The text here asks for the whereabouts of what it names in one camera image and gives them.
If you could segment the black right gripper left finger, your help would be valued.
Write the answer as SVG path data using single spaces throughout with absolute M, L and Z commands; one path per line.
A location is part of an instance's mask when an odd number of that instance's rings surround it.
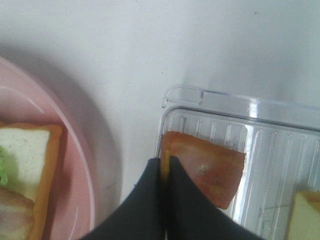
M 122 204 L 82 240 L 164 240 L 160 159 L 151 158 Z

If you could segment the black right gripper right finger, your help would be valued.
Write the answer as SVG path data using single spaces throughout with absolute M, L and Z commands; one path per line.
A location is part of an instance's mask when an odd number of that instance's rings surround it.
M 175 156 L 169 158 L 166 193 L 169 240 L 261 239 L 215 207 L 191 180 Z

